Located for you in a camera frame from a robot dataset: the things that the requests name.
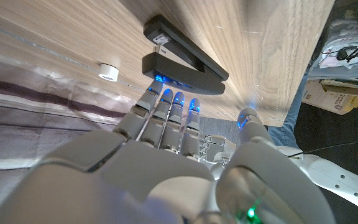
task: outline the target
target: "paper label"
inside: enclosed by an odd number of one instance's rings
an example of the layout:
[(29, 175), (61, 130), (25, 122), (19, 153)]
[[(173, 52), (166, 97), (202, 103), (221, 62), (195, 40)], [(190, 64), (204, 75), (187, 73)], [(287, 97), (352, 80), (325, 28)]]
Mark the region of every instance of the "paper label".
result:
[(164, 44), (168, 43), (169, 41), (171, 41), (171, 38), (169, 38), (169, 37), (168, 37), (167, 35), (165, 35), (165, 34), (160, 34), (160, 35), (156, 36), (156, 38), (154, 38), (153, 41), (154, 41), (156, 44), (164, 45)]

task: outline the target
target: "green led light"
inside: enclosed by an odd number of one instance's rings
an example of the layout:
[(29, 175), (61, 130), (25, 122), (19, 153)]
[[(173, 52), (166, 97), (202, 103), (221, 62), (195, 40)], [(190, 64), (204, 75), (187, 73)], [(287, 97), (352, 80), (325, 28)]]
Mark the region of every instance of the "green led light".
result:
[(249, 218), (253, 218), (255, 216), (254, 208), (250, 208), (247, 212)]

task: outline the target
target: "wooden table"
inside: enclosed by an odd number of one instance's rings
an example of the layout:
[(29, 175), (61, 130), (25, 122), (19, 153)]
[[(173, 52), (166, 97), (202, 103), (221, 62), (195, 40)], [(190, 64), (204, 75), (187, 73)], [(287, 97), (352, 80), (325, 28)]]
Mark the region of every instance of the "wooden table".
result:
[[(229, 72), (224, 94), (185, 93), (187, 104), (198, 97), (202, 116), (228, 120), (251, 106), (281, 126), (333, 2), (0, 0), (0, 54), (137, 100), (152, 81), (141, 73), (153, 49), (143, 24), (163, 14)], [(101, 63), (118, 82), (98, 77)]]

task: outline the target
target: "black cable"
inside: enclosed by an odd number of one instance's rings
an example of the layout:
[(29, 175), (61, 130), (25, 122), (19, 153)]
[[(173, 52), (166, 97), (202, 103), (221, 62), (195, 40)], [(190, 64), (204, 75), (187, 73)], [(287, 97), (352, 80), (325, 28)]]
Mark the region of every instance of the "black cable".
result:
[(352, 144), (358, 144), (358, 142), (350, 142), (350, 143), (336, 144), (336, 145), (333, 145), (333, 146), (327, 146), (327, 147), (322, 147), (322, 148), (319, 148), (319, 149), (313, 149), (312, 151), (308, 151), (308, 152), (299, 152), (299, 153), (296, 153), (296, 154), (294, 154), (294, 155), (288, 156), (288, 158), (291, 158), (291, 157), (294, 157), (294, 156), (297, 156), (297, 155), (300, 155), (300, 154), (310, 154), (311, 152), (320, 151), (320, 150), (322, 150), (322, 149), (329, 149), (329, 148), (338, 147), (338, 146), (348, 146), (348, 145), (352, 145)]

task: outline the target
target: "black floor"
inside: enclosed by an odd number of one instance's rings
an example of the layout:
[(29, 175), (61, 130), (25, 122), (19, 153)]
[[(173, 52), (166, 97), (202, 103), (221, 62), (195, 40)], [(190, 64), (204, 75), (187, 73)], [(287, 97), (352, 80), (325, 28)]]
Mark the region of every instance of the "black floor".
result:
[[(302, 103), (295, 136), (304, 152), (335, 144), (358, 142), (358, 108), (340, 116)], [(358, 144), (323, 149), (313, 154), (358, 175)], [(358, 223), (357, 206), (327, 190), (321, 190), (335, 214), (337, 223)]]

